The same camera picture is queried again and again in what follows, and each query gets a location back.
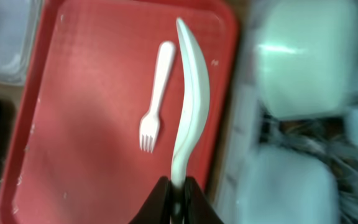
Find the mint green bowl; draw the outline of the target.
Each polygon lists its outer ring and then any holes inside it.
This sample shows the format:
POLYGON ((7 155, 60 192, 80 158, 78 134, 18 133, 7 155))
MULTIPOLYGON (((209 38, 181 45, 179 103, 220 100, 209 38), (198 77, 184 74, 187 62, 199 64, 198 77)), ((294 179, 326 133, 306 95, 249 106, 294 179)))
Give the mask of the mint green bowl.
POLYGON ((358 71, 358 1, 277 1, 255 54, 260 97, 272 116, 343 113, 358 71))

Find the white plastic spoon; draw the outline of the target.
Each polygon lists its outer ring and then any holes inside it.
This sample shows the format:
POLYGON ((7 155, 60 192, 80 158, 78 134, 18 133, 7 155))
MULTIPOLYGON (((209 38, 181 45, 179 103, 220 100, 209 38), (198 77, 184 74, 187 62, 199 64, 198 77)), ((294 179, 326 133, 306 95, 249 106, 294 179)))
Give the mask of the white plastic spoon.
POLYGON ((189 158, 208 118, 210 84, 206 60, 197 39, 183 19, 177 18, 176 25, 183 64, 184 97, 173 150, 171 183, 176 189, 182 189, 189 158))

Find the white plastic fork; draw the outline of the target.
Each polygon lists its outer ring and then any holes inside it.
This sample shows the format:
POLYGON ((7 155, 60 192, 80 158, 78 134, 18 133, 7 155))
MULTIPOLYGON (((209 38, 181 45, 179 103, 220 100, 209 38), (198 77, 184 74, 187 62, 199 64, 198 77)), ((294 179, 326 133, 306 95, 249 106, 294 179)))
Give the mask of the white plastic fork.
POLYGON ((175 53, 176 47, 172 41, 165 41, 159 45, 150 106, 146 114, 143 115, 139 127, 139 146, 145 152, 153 153, 157 142, 160 129, 159 112, 175 53))

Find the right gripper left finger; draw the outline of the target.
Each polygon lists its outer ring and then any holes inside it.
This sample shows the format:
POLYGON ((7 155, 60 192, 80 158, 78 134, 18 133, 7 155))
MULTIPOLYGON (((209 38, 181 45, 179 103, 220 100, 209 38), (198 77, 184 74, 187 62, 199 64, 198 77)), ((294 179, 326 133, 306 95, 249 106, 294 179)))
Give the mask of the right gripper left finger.
POLYGON ((171 203, 171 182, 163 176, 129 224, 169 224, 171 203))

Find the light blue bowl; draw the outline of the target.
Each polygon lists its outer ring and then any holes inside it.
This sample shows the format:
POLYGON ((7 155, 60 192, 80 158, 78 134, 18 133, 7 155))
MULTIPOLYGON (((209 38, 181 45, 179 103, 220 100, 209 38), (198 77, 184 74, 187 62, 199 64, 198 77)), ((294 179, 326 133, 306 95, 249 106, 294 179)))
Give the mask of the light blue bowl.
POLYGON ((237 189, 236 221, 246 224, 338 224, 338 189, 315 157, 269 144, 244 167, 237 189))

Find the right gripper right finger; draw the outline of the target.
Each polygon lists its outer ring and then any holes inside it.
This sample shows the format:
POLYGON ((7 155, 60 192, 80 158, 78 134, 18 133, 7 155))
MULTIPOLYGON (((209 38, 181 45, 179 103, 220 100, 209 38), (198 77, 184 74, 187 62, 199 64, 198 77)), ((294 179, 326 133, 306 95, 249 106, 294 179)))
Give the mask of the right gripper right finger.
POLYGON ((186 177, 184 193, 184 224, 223 224, 194 177, 186 177))

